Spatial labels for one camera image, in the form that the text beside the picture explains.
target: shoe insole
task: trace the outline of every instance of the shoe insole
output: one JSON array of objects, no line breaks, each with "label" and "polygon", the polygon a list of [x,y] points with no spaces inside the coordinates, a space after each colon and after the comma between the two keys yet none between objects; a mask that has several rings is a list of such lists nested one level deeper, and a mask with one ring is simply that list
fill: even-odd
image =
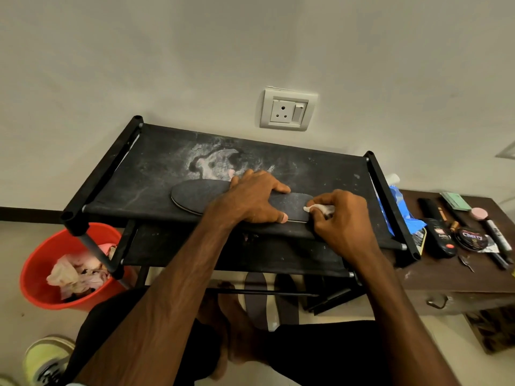
[{"label": "shoe insole", "polygon": [[[224,180],[187,180],[171,188],[171,199],[178,207],[192,214],[202,215],[210,202],[228,191],[229,185],[230,182]],[[309,220],[310,214],[305,212],[303,207],[311,199],[312,196],[308,194],[281,194],[272,191],[268,202],[277,210],[286,213],[289,221],[305,223]]]},{"label": "shoe insole", "polygon": [[[274,289],[276,291],[296,292],[297,286],[290,275],[277,274],[275,276]],[[281,325],[299,324],[299,298],[289,295],[276,295],[275,305],[279,314]]]},{"label": "shoe insole", "polygon": [[[265,275],[261,272],[249,272],[245,277],[246,290],[266,290]],[[245,308],[252,323],[257,329],[268,330],[266,319],[266,298],[265,294],[245,294]]]}]

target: black pants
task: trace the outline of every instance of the black pants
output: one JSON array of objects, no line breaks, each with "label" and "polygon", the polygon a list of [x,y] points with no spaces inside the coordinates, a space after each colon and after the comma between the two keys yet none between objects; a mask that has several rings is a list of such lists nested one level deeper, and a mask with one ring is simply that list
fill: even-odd
[{"label": "black pants", "polygon": [[[79,331],[60,385],[73,381],[145,291],[143,288],[124,292],[91,310]],[[390,384],[375,321],[280,325],[270,333],[266,355],[274,370],[303,386]],[[175,385],[193,385],[194,381],[210,376],[219,356],[220,337],[210,326],[195,320]]]}]

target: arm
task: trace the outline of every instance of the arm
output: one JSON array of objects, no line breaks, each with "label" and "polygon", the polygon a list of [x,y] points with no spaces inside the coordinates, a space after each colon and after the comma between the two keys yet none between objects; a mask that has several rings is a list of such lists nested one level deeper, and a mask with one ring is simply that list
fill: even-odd
[{"label": "arm", "polygon": [[307,205],[315,203],[335,206],[329,220],[319,209],[311,209],[315,231],[359,274],[380,329],[393,383],[459,385],[406,296],[393,266],[379,249],[365,199],[335,190],[317,196]]},{"label": "arm", "polygon": [[231,189],[205,211],[190,238],[143,298],[81,370],[87,386],[174,383],[200,302],[223,245],[241,220],[286,222],[268,203],[271,190],[290,189],[267,172],[235,176]]}]

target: orange bucket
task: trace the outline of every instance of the orange bucket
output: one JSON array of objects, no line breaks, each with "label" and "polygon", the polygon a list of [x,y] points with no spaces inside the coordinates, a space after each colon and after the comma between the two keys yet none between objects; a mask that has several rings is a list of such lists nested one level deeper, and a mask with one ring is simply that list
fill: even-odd
[{"label": "orange bucket", "polygon": [[[105,243],[118,244],[122,235],[118,230],[103,223],[90,223],[87,234],[97,245]],[[20,288],[23,296],[34,305],[48,310],[77,309],[90,311],[96,304],[125,291],[125,288],[110,277],[102,287],[89,295],[72,302],[61,300],[59,287],[48,285],[46,277],[58,259],[66,254],[79,254],[86,250],[78,238],[64,229],[49,237],[39,245],[23,265],[20,276]],[[131,273],[130,267],[125,267],[125,276]]]}]

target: cabinet handle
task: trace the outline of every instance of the cabinet handle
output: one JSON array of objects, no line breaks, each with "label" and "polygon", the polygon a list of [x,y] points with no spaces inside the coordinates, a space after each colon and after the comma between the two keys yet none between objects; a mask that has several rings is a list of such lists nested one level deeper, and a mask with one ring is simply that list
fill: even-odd
[{"label": "cabinet handle", "polygon": [[434,303],[432,299],[426,300],[425,303],[431,307],[434,307],[435,309],[441,310],[447,305],[448,300],[449,300],[449,297],[447,295],[444,295],[443,296],[443,305],[441,305],[441,306],[438,306],[436,303]]}]

